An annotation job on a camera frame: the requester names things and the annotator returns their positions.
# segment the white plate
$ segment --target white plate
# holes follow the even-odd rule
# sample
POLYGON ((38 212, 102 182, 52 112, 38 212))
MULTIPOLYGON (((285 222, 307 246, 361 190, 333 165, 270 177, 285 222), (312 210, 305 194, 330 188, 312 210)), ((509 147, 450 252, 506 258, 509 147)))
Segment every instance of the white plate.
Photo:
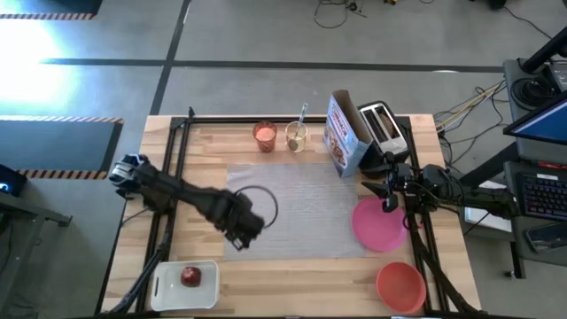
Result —
POLYGON ((151 286, 151 308, 155 311, 182 309, 210 309, 219 299, 219 266, 214 261, 170 261, 156 267, 151 286), (181 284, 185 267, 201 270, 201 285, 186 287, 181 284))

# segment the cardboard box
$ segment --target cardboard box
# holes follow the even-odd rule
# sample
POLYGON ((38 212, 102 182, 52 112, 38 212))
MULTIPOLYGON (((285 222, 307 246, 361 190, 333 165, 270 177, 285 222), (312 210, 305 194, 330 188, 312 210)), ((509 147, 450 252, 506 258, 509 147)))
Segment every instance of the cardboard box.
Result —
POLYGON ((348 90, 336 90, 330 96, 323 139, 338 175, 354 175, 372 143, 372 137, 354 107, 348 90))

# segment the wooden table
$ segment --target wooden table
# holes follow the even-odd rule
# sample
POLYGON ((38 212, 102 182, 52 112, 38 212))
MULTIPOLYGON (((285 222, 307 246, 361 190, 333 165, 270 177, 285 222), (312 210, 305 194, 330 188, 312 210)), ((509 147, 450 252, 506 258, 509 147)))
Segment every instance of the wooden table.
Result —
MULTIPOLYGON (((146 122, 140 153, 148 155, 156 167, 162 166, 170 119, 171 116, 150 116, 146 122)), ((410 115, 410 119, 419 163, 422 166, 429 163, 443 166, 432 116, 410 115)), ((251 124, 193 124, 183 178, 198 186, 224 188, 227 165, 230 163, 330 161, 322 142, 323 125, 309 124, 308 127, 307 147, 302 153, 295 154, 286 150, 282 134, 284 125, 278 125, 275 151, 260 153, 252 138, 251 124)), ((170 174, 174 171, 175 165, 171 167, 170 174)), ((361 198, 372 196, 360 184, 357 192, 361 198)), ((128 202, 124 218, 141 208, 141 201, 128 202)), ((431 218, 441 267, 462 296, 473 307, 480 308, 458 217, 454 213, 438 210, 431 218)), ((140 274, 150 224, 151 214, 142 214, 121 229, 106 286, 103 310, 115 306, 140 274)), ((180 203, 169 259, 216 261, 221 269, 221 293, 219 302, 213 309, 178 311, 167 313, 168 315, 390 315, 391 310, 377 296, 377 273, 393 261, 414 264, 409 235, 405 243, 392 252, 367 252, 365 258, 351 259, 224 261, 223 245, 222 235, 210 223, 192 206, 180 203)), ((437 305, 431 273, 428 285, 433 305, 437 305)))

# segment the orange bowl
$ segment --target orange bowl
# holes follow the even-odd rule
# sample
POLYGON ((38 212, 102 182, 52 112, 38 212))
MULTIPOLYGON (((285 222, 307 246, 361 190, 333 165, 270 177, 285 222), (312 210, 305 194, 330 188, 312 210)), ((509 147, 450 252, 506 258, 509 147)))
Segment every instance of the orange bowl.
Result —
POLYGON ((403 315, 419 310, 427 293, 422 275, 405 262, 384 266, 378 272, 376 289, 386 306, 403 315))

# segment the red apple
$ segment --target red apple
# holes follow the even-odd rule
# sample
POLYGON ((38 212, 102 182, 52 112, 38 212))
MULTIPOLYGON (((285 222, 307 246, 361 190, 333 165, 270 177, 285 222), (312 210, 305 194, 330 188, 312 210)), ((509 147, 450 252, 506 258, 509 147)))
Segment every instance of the red apple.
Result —
POLYGON ((181 272, 181 283, 186 287, 198 287, 201 284, 201 269, 185 267, 181 272))

